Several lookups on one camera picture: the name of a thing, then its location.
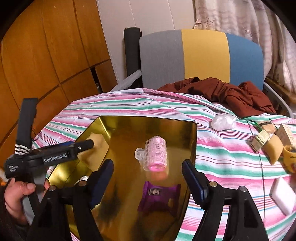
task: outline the bolt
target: bolt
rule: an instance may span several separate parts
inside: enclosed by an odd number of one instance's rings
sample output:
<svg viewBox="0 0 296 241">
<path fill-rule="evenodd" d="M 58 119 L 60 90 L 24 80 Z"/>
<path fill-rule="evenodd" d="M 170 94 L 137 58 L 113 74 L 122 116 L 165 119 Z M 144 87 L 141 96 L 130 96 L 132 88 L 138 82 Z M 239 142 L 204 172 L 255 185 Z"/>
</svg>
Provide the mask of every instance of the bolt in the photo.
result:
<svg viewBox="0 0 296 241">
<path fill-rule="evenodd" d="M 240 190 L 243 191 L 243 192 L 246 192 L 246 191 L 247 191 L 247 188 L 246 188 L 245 186 L 240 186 L 239 188 L 240 188 Z"/>
<path fill-rule="evenodd" d="M 218 185 L 218 184 L 217 184 L 215 181 L 210 181 L 210 186 L 211 186 L 211 187 L 214 188 L 214 187 L 217 187 L 217 185 Z"/>
<path fill-rule="evenodd" d="M 54 191 L 54 190 L 56 190 L 56 188 L 57 188 L 57 186 L 55 186 L 55 185 L 52 185 L 52 186 L 50 186 L 49 188 L 48 188 L 48 191 Z"/>
<path fill-rule="evenodd" d="M 84 187 L 84 186 L 86 185 L 86 181 L 85 181 L 85 180 L 82 180 L 82 181 L 80 181 L 80 182 L 78 183 L 78 185 L 79 185 L 80 187 Z"/>
</svg>

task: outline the white foam block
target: white foam block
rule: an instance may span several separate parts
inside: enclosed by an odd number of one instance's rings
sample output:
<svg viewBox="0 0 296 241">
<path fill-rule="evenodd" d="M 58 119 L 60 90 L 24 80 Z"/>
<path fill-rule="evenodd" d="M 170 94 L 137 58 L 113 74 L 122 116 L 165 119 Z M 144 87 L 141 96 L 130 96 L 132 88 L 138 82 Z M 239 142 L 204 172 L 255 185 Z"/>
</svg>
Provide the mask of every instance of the white foam block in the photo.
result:
<svg viewBox="0 0 296 241">
<path fill-rule="evenodd" d="M 296 195 L 282 177 L 277 179 L 271 197 L 286 216 L 292 213 Z"/>
</svg>

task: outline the golden metallic box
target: golden metallic box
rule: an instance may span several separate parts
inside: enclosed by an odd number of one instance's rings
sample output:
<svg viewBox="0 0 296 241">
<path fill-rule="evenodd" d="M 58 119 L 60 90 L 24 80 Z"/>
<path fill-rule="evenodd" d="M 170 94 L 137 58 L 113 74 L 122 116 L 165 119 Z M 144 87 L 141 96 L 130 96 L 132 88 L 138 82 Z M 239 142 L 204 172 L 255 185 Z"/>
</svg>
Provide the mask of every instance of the golden metallic box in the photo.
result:
<svg viewBox="0 0 296 241">
<path fill-rule="evenodd" d="M 175 240 L 189 202 L 190 192 L 182 176 L 185 159 L 195 162 L 197 126 L 194 122 L 153 117 L 100 116 L 77 139 L 86 140 L 91 133 L 102 134 L 109 145 L 105 156 L 113 160 L 114 173 L 103 199 L 92 214 L 104 240 Z M 137 148 L 159 135 L 167 142 L 168 175 L 146 172 L 135 159 Z M 49 177 L 59 188 L 73 186 L 91 170 L 79 160 L 59 164 Z M 169 212 L 143 214 L 137 211 L 143 185 L 173 186 L 181 184 L 177 217 Z M 70 230 L 79 237 L 72 206 L 67 206 Z"/>
</svg>

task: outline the purple wrapper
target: purple wrapper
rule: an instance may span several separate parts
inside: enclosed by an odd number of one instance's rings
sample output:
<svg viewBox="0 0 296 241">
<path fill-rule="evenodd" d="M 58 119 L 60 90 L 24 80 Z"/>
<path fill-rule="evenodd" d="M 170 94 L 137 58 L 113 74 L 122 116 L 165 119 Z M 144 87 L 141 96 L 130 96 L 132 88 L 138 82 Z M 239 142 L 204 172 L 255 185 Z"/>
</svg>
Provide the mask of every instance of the purple wrapper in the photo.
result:
<svg viewBox="0 0 296 241">
<path fill-rule="evenodd" d="M 138 211 L 144 213 L 169 211 L 175 217 L 179 206 L 180 189 L 181 184 L 173 187 L 161 187 L 145 182 Z"/>
</svg>

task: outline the black sleeve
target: black sleeve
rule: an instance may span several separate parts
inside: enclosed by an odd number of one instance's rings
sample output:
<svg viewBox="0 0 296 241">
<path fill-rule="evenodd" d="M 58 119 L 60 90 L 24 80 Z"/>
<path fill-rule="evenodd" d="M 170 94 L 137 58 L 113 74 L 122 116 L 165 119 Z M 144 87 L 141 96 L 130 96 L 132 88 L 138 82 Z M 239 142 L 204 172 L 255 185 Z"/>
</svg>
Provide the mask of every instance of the black sleeve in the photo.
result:
<svg viewBox="0 0 296 241">
<path fill-rule="evenodd" d="M 4 192 L 6 187 L 0 187 L 0 240 L 1 241 L 24 241 L 27 236 L 29 225 L 20 226 L 7 212 L 5 207 Z"/>
</svg>

